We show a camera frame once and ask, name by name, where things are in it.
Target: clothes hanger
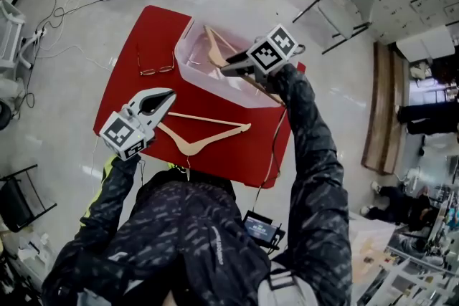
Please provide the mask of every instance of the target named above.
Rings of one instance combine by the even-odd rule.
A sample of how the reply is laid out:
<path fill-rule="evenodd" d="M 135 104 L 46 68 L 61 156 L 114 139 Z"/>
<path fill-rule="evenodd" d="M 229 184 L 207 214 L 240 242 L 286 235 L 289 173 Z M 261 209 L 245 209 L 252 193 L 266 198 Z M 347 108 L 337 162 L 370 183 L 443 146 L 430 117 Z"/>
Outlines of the clothes hanger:
<path fill-rule="evenodd" d="M 222 36 L 220 36 L 215 30 L 209 26 L 204 26 L 204 29 L 209 37 L 210 41 L 210 50 L 209 50 L 209 59 L 210 62 L 217 68 L 222 68 L 228 65 L 228 62 L 222 56 L 220 49 L 217 44 L 217 40 L 215 36 L 217 36 L 229 49 L 231 49 L 235 54 L 237 54 L 237 50 L 230 45 L 230 43 L 225 40 Z M 280 99 L 279 95 L 271 95 L 270 93 L 266 92 L 265 88 L 260 84 L 254 81 L 251 77 L 247 75 L 241 76 L 241 78 L 245 81 L 250 83 L 253 87 L 257 88 L 257 90 L 263 92 L 272 100 L 276 101 L 278 104 L 283 105 L 283 101 Z"/>
<path fill-rule="evenodd" d="M 219 123 L 219 124 L 225 124 L 225 125 L 235 125 L 236 128 L 225 131 L 220 134 L 213 135 L 212 137 L 208 137 L 205 139 L 198 140 L 197 142 L 194 143 L 188 143 L 186 140 L 184 140 L 179 134 L 174 132 L 172 129 L 168 128 L 165 126 L 163 123 L 158 124 L 158 128 L 160 128 L 162 131 L 164 131 L 168 136 L 172 138 L 172 140 L 175 142 L 177 145 L 177 148 L 180 150 L 181 153 L 183 153 L 186 156 L 194 156 L 198 154 L 206 145 L 209 145 L 210 143 L 216 142 L 221 139 L 225 139 L 228 137 L 231 137 L 233 135 L 243 133 L 247 130 L 250 129 L 250 126 L 252 124 L 239 124 L 239 123 L 233 123 L 230 121 L 223 121 L 223 120 L 215 120 L 215 119 L 209 119 L 209 118 L 201 118 L 200 116 L 193 116 L 193 115 L 185 115 L 185 114 L 179 114 L 179 113 L 169 113 L 169 115 L 172 116 L 177 116 L 179 118 L 187 118 L 187 119 L 194 119 L 194 120 L 201 120 L 201 121 L 209 121 L 211 123 Z"/>

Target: black pants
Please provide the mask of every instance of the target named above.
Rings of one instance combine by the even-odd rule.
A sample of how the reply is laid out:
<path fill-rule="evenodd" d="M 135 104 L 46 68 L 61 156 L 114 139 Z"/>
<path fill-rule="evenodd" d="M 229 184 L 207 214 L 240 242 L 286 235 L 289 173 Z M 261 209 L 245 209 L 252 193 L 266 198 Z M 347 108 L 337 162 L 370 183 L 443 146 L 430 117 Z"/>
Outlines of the black pants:
<path fill-rule="evenodd" d="M 408 123 L 410 134 L 456 133 L 459 103 L 454 101 L 405 106 L 400 108 L 397 117 L 401 123 Z"/>
<path fill-rule="evenodd" d="M 382 186 L 379 195 L 389 198 L 389 206 L 385 210 L 371 208 L 366 216 L 369 219 L 379 219 L 389 223 L 406 223 L 410 206 L 408 197 L 399 188 L 393 186 Z"/>
<path fill-rule="evenodd" d="M 145 200 L 150 197 L 150 195 L 153 194 L 156 189 L 165 183 L 170 183 L 171 181 L 182 181 L 189 185 L 193 185 L 193 183 L 208 183 L 209 185 L 222 188 L 236 201 L 236 194 L 230 180 L 209 175 L 208 173 L 191 170 L 188 181 L 185 172 L 180 171 L 178 168 L 171 168 L 167 171 L 159 171 L 150 179 L 148 183 L 143 185 L 138 190 L 136 204 L 133 207 L 131 216 L 136 212 L 137 208 L 141 206 Z"/>

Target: white floor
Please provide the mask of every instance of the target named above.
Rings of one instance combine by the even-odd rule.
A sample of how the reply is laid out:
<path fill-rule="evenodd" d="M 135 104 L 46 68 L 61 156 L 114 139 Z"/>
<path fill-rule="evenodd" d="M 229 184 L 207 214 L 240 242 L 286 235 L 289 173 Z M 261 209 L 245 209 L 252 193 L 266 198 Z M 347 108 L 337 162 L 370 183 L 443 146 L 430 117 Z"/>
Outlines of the white floor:
<path fill-rule="evenodd" d="M 67 0 L 58 0 L 64 6 Z M 94 0 L 80 0 L 80 5 Z M 72 0 L 67 10 L 76 5 Z M 323 41 L 329 37 L 318 13 L 312 11 L 294 26 L 291 19 L 312 0 L 110 0 L 79 10 L 65 18 L 62 37 L 50 50 L 41 50 L 40 57 L 52 56 L 72 45 L 85 55 L 113 68 L 110 61 L 118 57 L 124 41 L 142 9 L 153 4 L 185 14 L 195 14 L 206 4 L 232 4 L 254 10 L 270 21 L 288 26 L 295 38 L 304 43 L 307 52 L 301 62 L 316 91 L 316 102 L 330 127 L 345 168 L 344 186 L 349 192 L 349 207 L 356 211 L 373 200 L 369 183 L 377 175 L 360 164 L 369 109 L 372 98 L 372 40 L 362 34 L 338 49 L 322 56 Z M 27 15 L 27 31 L 31 34 L 38 21 L 52 10 L 54 0 L 19 0 L 18 6 Z M 49 30 L 42 40 L 48 48 L 60 30 Z M 34 174 L 38 191 L 57 208 L 37 221 L 38 231 L 47 232 L 52 247 L 58 251 L 78 230 L 79 218 L 97 191 L 104 161 L 110 151 L 96 137 L 93 123 L 110 71 L 87 60 L 77 48 L 59 56 L 37 59 L 29 91 L 35 94 L 35 106 L 22 107 L 21 119 L 0 132 L 0 169 L 7 173 L 30 163 L 38 163 Z M 145 157 L 144 177 L 166 168 L 166 163 Z M 290 139 L 282 163 L 282 174 L 274 188 L 264 190 L 257 202 L 257 211 L 274 216 L 287 227 L 290 187 L 295 178 L 293 144 Z M 136 186 L 126 200 L 121 222 L 130 211 Z M 242 215 L 251 209 L 256 190 L 236 183 L 237 203 Z"/>

